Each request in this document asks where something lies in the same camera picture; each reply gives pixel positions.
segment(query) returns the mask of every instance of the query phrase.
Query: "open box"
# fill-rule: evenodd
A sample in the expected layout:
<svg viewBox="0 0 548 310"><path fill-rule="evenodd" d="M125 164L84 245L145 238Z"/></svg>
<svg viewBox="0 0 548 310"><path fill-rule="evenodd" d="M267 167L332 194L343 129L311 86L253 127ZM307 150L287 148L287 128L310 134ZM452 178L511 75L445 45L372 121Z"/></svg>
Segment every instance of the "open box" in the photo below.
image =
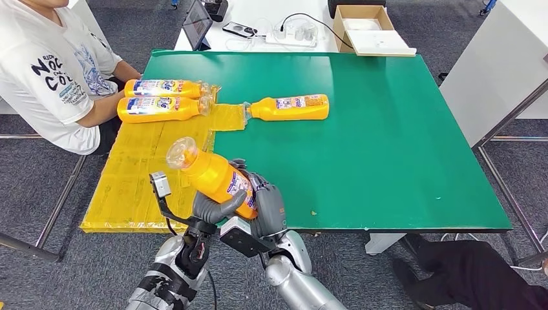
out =
<svg viewBox="0 0 548 310"><path fill-rule="evenodd" d="M337 5L333 31L337 48L343 53L358 56L414 56L416 48L410 48L399 36L381 5Z"/></svg>

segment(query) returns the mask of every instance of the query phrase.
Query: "yellow tape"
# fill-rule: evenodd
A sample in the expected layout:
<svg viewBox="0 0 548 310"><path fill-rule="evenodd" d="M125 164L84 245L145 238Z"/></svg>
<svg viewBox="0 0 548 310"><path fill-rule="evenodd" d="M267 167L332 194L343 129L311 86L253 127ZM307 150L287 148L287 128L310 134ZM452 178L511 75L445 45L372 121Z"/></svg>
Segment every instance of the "yellow tape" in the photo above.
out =
<svg viewBox="0 0 548 310"><path fill-rule="evenodd" d="M175 215L188 217L196 190L180 171L167 166L167 150L175 140L190 136L202 150L212 152L214 130L244 128L242 109L242 105L215 105L207 117L123 124L80 228L86 233L168 233L149 174L166 173L172 192L166 197L168 206ZM176 231L186 228L171 223Z"/></svg>

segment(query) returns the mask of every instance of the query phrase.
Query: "black pants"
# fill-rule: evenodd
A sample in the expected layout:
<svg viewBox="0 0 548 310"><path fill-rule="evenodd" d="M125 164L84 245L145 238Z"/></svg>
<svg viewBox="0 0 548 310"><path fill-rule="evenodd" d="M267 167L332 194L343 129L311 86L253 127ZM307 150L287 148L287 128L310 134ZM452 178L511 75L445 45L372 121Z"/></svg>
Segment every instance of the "black pants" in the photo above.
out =
<svg viewBox="0 0 548 310"><path fill-rule="evenodd" d="M486 242L430 242L417 251L419 265L434 273L405 288L429 305L460 303L472 309L548 309L548 291L527 282Z"/></svg>
<svg viewBox="0 0 548 310"><path fill-rule="evenodd" d="M109 81L115 82L118 86L118 91L122 91L125 83L117 79L116 77L111 77ZM92 155L104 155L111 151L114 141L116 141L116 136L121 126L121 119L118 116L115 116L109 121L99 125L99 136L101 141L99 147L92 153Z"/></svg>

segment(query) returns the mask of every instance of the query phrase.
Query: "bottle label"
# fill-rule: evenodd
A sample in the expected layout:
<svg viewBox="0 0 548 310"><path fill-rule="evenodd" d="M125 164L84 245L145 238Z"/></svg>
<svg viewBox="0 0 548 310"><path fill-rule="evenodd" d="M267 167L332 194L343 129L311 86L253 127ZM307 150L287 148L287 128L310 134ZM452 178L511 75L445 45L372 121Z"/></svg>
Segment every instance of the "bottle label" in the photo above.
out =
<svg viewBox="0 0 548 310"><path fill-rule="evenodd" d="M183 81L173 79L144 79L135 82L135 96L161 96L180 94L183 91Z"/></svg>
<svg viewBox="0 0 548 310"><path fill-rule="evenodd" d="M323 105L324 101L320 95L298 96L276 99L278 109L304 108L314 105Z"/></svg>
<svg viewBox="0 0 548 310"><path fill-rule="evenodd" d="M171 110L171 105L175 110L179 109L180 98L170 97L146 97L130 98L127 101L128 114L157 114L165 113Z"/></svg>
<svg viewBox="0 0 548 310"><path fill-rule="evenodd" d="M253 187L251 186L251 183L248 179L246 179L243 175L239 173L232 172L232 180L230 181L226 192L234 196L234 194L236 194L236 192L238 192L240 189L245 189L248 192L253 192ZM253 210L257 209L257 207L255 206L255 198L253 197L253 195L248 195L246 197L245 203Z"/></svg>

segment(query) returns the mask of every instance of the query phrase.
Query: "gray carpet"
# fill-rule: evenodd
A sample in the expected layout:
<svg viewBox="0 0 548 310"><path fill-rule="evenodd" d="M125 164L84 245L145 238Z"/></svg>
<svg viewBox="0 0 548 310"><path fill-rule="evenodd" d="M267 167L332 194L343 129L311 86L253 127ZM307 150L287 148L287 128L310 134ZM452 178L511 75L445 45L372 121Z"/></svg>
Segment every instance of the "gray carpet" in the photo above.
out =
<svg viewBox="0 0 548 310"><path fill-rule="evenodd" d="M89 5L115 51L141 71L151 49L174 47L185 11L185 5L171 10L168 0L89 0ZM410 46L418 48L433 76L449 71L462 53L483 21L478 17L480 8L481 1L476 0L388 2L396 29ZM506 131L548 135L548 125L521 120ZM32 130L18 116L0 116L0 133L8 132ZM548 228L548 144L491 143L487 150L542 234ZM45 141L0 141L1 231L34 242L77 159ZM61 263L46 263L0 247L0 301L6 302L6 310L124 308L167 235L84 234L78 229L104 164L104 158L88 158L47 242L47 249L64 254ZM489 241L508 262L533 254L525 232L494 188L515 230L477 237ZM431 240L440 237L427 235ZM399 244L368 256L358 234L305 234L303 238L315 275L349 309L412 309L390 270L393 257L410 260ZM286 309L263 280L257 259L248 260L213 241L210 262L219 309ZM531 284L548 287L542 273L520 274ZM205 281L193 309L212 309L212 301L210 283Z"/></svg>

